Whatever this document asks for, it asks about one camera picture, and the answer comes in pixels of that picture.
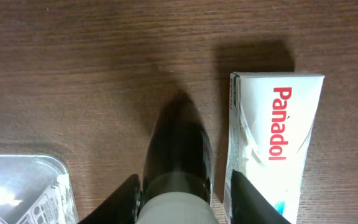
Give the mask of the white Panadol box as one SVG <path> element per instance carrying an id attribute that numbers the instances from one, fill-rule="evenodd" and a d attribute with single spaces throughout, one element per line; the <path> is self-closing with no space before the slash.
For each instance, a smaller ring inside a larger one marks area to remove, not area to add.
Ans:
<path id="1" fill-rule="evenodd" d="M 231 177 L 239 171 L 290 223 L 298 215 L 301 182 L 324 75 L 232 72 L 224 209 L 231 223 Z"/>

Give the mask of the dark bottle with white cap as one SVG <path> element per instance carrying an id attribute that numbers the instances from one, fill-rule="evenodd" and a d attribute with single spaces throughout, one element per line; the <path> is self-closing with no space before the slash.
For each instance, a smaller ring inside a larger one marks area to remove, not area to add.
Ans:
<path id="1" fill-rule="evenodd" d="M 186 93 L 162 108 L 150 138 L 137 218 L 145 224 L 213 224 L 213 153 L 201 115 Z"/>

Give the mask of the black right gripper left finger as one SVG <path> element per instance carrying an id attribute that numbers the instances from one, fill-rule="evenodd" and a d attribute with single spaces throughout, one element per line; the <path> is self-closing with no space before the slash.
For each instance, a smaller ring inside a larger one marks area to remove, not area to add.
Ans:
<path id="1" fill-rule="evenodd" d="M 141 203 L 139 176 L 132 174 L 79 224 L 134 224 Z"/>

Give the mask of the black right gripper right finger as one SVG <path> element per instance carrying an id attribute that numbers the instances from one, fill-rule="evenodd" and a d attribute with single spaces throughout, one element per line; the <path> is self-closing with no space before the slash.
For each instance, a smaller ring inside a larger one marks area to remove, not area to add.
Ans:
<path id="1" fill-rule="evenodd" d="M 245 175 L 236 170 L 231 177 L 231 208 L 233 224 L 290 224 Z"/>

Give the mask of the clear plastic container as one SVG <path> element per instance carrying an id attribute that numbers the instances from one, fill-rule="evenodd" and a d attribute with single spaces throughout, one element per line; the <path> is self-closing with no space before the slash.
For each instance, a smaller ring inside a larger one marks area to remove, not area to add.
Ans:
<path id="1" fill-rule="evenodd" d="M 47 155 L 0 154 L 0 224 L 76 224 L 66 165 Z"/>

